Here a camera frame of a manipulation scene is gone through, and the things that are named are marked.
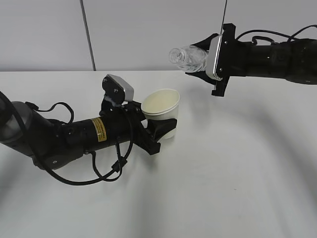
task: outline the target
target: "white wall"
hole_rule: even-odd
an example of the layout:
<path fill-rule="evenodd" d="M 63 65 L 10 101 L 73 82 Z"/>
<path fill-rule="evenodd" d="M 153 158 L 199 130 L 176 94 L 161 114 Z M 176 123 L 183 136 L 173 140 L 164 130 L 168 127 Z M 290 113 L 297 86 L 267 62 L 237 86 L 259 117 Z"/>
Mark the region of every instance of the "white wall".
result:
<path fill-rule="evenodd" d="M 79 0 L 1 0 L 0 71 L 92 70 Z"/>
<path fill-rule="evenodd" d="M 175 69 L 169 50 L 218 32 L 224 2 L 85 0 L 97 70 Z M 238 33 L 262 28 L 292 34 L 316 23 L 316 9 L 313 0 L 228 0 L 225 22 L 237 25 Z M 317 37 L 314 30 L 303 36 Z"/>
<path fill-rule="evenodd" d="M 175 69 L 174 47 L 220 30 L 223 0 L 85 0 L 97 70 Z"/>

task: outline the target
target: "black mount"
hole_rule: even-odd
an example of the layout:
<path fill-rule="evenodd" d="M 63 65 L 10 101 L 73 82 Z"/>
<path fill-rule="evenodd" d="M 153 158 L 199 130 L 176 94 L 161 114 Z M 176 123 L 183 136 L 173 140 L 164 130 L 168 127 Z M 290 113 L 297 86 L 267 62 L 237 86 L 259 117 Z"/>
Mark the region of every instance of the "black mount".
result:
<path fill-rule="evenodd" d="M 150 155 L 156 154 L 160 150 L 160 143 L 158 142 L 166 133 L 176 128 L 176 119 L 167 120 L 148 120 L 147 128 L 144 128 L 142 121 L 146 118 L 141 110 L 141 103 L 132 101 L 121 105 L 127 112 L 127 115 L 132 123 L 134 129 L 133 143 L 147 151 Z M 100 111 L 100 116 L 105 116 L 111 110 L 118 110 L 106 100 L 103 100 Z"/>
<path fill-rule="evenodd" d="M 232 43 L 235 40 L 235 29 L 236 29 L 236 26 L 233 25 L 232 23 L 223 25 L 223 34 L 222 34 L 221 47 L 220 47 L 221 54 L 219 53 L 219 58 L 218 58 L 218 65 L 220 65 L 219 67 L 221 67 L 222 70 L 217 72 L 218 75 L 223 78 L 221 81 L 217 81 L 217 80 L 209 78 L 206 74 L 206 71 L 186 73 L 187 75 L 198 77 L 202 79 L 203 81 L 214 85 L 215 89 L 211 93 L 213 96 L 224 97 L 224 92 L 226 90 L 226 87 L 230 78 L 230 75 L 226 74 L 228 72 L 226 68 L 228 68 L 228 66 L 230 65 L 230 62 L 229 62 L 230 57 L 228 57 L 228 54 L 230 54 Z M 219 34 L 214 33 L 208 38 L 204 39 L 203 41 L 195 43 L 192 46 L 196 46 L 205 51 L 208 51 L 210 48 L 212 39 L 217 37 L 218 35 Z"/>

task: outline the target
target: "paper cup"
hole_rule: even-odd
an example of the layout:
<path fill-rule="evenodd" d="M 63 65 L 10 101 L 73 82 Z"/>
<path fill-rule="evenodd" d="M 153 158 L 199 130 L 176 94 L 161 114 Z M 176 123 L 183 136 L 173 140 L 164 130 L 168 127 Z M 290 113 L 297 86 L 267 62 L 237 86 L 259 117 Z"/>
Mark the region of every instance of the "paper cup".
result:
<path fill-rule="evenodd" d="M 160 89 L 150 94 L 141 104 L 146 119 L 166 120 L 177 119 L 179 93 L 173 89 Z M 167 133 L 162 139 L 169 139 L 176 133 L 176 128 Z"/>

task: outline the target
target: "robotic arm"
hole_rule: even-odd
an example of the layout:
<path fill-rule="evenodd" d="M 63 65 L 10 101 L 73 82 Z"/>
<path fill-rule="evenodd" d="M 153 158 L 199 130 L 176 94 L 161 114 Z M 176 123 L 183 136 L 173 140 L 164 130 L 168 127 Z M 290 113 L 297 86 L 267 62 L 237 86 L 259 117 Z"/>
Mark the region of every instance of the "robotic arm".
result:
<path fill-rule="evenodd" d="M 223 24 L 223 32 L 193 44 L 209 52 L 205 71 L 187 73 L 215 86 L 212 95 L 223 97 L 231 76 L 283 78 L 300 84 L 317 84 L 317 40 L 295 38 L 267 30 L 252 30 L 235 38 L 235 25 Z M 287 38 L 276 43 L 273 39 L 254 36 L 251 42 L 239 39 L 252 32 L 266 32 Z M 258 41 L 269 45 L 258 45 Z M 33 159 L 34 165 L 47 171 L 57 180 L 69 185 L 88 185 L 100 181 L 115 181 L 122 174 L 133 144 L 150 155 L 160 150 L 158 140 L 176 128 L 176 119 L 148 120 L 147 128 L 141 121 L 145 116 L 141 104 L 133 101 L 134 90 L 122 78 L 108 74 L 103 79 L 105 95 L 100 117 L 73 122 L 74 112 L 68 123 L 46 119 L 32 103 L 11 102 L 0 92 L 0 143 Z M 122 156 L 120 143 L 130 141 L 127 153 Z M 112 170 L 102 176 L 96 167 L 96 150 L 115 145 L 118 160 Z M 53 170 L 83 156 L 92 155 L 93 170 L 97 179 L 83 182 L 69 181 Z M 109 178 L 115 172 L 116 178 Z"/>
<path fill-rule="evenodd" d="M 73 122 L 74 112 L 66 103 L 56 103 L 41 111 L 29 102 L 11 102 L 0 92 L 0 143 L 33 159 L 35 166 L 46 170 L 57 180 L 69 185 L 89 185 L 100 181 L 115 181 L 136 144 L 150 155 L 160 150 L 158 140 L 176 128 L 176 119 L 148 120 L 147 128 L 141 121 L 145 116 L 141 104 L 133 101 L 134 89 L 122 78 L 108 74 L 103 79 L 105 95 L 100 117 Z M 56 105 L 64 105 L 71 113 L 68 123 L 46 119 L 38 112 L 49 112 Z M 120 143 L 130 141 L 125 156 L 121 156 Z M 112 170 L 102 176 L 96 168 L 96 150 L 115 145 L 118 160 Z M 83 182 L 66 180 L 53 170 L 69 162 L 92 154 L 97 179 Z M 115 172 L 116 178 L 109 178 Z"/>
<path fill-rule="evenodd" d="M 300 84 L 317 84 L 317 40 L 297 39 L 301 29 L 292 36 L 267 30 L 252 30 L 235 38 L 236 26 L 223 24 L 222 34 L 212 34 L 193 44 L 209 51 L 206 71 L 186 73 L 215 86 L 212 95 L 223 97 L 231 76 L 283 78 Z M 288 38 L 276 43 L 273 39 L 254 36 L 251 42 L 239 39 L 249 33 L 265 32 Z M 258 45 L 258 40 L 270 45 Z"/>

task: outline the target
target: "cup rim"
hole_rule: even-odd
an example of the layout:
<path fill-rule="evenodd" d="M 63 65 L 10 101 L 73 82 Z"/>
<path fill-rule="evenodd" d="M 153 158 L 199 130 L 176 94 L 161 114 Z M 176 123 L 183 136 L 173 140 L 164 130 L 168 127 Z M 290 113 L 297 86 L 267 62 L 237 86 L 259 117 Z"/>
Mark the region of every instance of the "cup rim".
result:
<path fill-rule="evenodd" d="M 164 109 L 164 110 L 162 110 L 162 111 L 158 111 L 158 112 L 156 112 L 156 113 L 148 113 L 148 112 L 144 111 L 144 110 L 143 110 L 143 103 L 142 103 L 142 104 L 141 104 L 141 110 L 142 110 L 142 112 L 143 112 L 144 114 L 150 115 L 150 116 L 159 116 L 159 115 L 166 114 L 166 113 L 172 111 L 173 109 L 175 109 L 175 108 L 178 106 L 179 100 L 180 100 L 179 92 L 178 92 L 177 90 L 171 89 L 171 88 L 162 88 L 162 89 L 156 90 L 156 91 L 154 91 L 153 93 L 151 93 L 150 95 L 148 95 L 148 96 L 144 99 L 143 102 L 145 102 L 152 94 L 157 93 L 157 92 L 159 92 L 159 91 L 164 91 L 164 90 L 176 92 L 177 95 L 178 95 L 177 101 L 176 101 L 171 107 L 169 107 L 169 108 L 167 108 L 167 109 Z"/>

